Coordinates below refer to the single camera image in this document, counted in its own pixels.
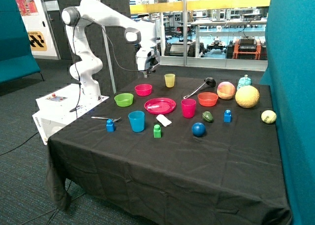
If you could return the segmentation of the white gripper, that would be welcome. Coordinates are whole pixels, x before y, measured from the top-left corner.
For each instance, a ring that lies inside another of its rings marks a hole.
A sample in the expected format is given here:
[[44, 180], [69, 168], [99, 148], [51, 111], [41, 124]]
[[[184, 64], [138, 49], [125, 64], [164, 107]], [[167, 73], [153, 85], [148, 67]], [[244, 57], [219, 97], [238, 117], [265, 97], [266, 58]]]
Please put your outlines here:
[[160, 53], [157, 46], [141, 47], [136, 53], [136, 62], [138, 71], [148, 78], [160, 65]]

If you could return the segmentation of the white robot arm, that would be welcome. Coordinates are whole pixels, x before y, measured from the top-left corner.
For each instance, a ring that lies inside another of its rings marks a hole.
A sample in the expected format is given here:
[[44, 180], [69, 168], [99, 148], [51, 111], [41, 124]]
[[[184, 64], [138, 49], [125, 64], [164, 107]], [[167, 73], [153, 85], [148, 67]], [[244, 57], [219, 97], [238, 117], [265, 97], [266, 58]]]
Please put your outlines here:
[[156, 25], [151, 21], [136, 22], [97, 0], [81, 0], [79, 6], [65, 8], [62, 11], [62, 20], [70, 47], [81, 58], [81, 61], [70, 67], [70, 74], [80, 81], [83, 91], [81, 96], [86, 102], [101, 99], [99, 83], [92, 75], [102, 69], [103, 63], [91, 51], [85, 34], [85, 27], [92, 23], [125, 29], [127, 43], [140, 45], [136, 53], [139, 71], [148, 74], [159, 66]]

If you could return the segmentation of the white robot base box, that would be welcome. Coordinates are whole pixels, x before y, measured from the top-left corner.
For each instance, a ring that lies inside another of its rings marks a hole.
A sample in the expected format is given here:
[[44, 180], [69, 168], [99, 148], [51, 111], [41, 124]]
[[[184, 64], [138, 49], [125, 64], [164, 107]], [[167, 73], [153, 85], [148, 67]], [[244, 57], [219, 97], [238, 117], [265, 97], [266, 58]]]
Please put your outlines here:
[[39, 111], [32, 117], [44, 145], [47, 145], [51, 135], [107, 99], [108, 96], [101, 96], [96, 100], [86, 99], [79, 91], [78, 84], [70, 84], [36, 99]]

